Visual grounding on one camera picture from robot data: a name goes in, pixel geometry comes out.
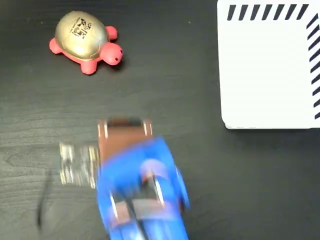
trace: toy turtle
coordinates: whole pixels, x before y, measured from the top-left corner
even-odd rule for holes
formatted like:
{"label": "toy turtle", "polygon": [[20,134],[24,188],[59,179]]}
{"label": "toy turtle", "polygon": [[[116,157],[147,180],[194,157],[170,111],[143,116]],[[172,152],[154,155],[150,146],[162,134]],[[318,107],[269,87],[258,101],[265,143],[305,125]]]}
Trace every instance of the toy turtle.
{"label": "toy turtle", "polygon": [[71,11],[58,23],[55,37],[49,48],[54,54],[63,53],[81,65],[84,74],[91,75],[101,60],[115,66],[123,58],[122,48],[110,41],[117,39],[113,26],[104,26],[96,17],[83,12]]}

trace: gold turtle shell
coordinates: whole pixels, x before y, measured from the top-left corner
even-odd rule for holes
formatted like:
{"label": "gold turtle shell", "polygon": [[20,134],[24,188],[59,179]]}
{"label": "gold turtle shell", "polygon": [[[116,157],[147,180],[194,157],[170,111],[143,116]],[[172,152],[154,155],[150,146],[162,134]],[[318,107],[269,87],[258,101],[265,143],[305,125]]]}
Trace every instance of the gold turtle shell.
{"label": "gold turtle shell", "polygon": [[108,41],[108,32],[96,17],[83,11],[71,11],[56,26],[55,40],[73,57],[93,60],[99,57],[102,46]]}

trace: white box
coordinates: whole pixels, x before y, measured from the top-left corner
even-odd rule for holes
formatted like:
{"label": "white box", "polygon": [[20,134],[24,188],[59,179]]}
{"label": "white box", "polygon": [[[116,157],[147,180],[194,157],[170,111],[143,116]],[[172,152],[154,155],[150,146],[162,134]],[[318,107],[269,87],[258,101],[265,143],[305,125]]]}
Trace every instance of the white box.
{"label": "white box", "polygon": [[320,127],[319,10],[315,0],[217,2],[228,129]]}

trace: turtle head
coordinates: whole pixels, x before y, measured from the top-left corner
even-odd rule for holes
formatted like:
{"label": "turtle head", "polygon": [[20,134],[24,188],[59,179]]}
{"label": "turtle head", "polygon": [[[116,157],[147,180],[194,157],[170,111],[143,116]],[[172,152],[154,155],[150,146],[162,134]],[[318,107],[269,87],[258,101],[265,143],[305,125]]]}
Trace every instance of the turtle head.
{"label": "turtle head", "polygon": [[124,52],[122,48],[115,43],[107,42],[100,52],[103,61],[111,66],[115,66],[121,62]]}

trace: wood grain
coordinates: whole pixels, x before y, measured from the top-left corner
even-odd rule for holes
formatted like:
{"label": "wood grain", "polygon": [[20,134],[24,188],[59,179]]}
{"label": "wood grain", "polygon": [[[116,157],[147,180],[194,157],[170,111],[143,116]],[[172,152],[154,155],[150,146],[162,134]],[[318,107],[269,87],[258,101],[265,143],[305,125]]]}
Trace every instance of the wood grain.
{"label": "wood grain", "polygon": [[[93,76],[49,51],[59,19],[114,25],[119,69]],[[221,120],[216,2],[3,0],[0,3],[0,239],[38,239],[35,209],[59,141],[97,141],[97,121],[150,118],[191,199],[191,240],[319,238],[318,131],[228,131]],[[45,238],[105,238],[95,193],[55,183]]]}

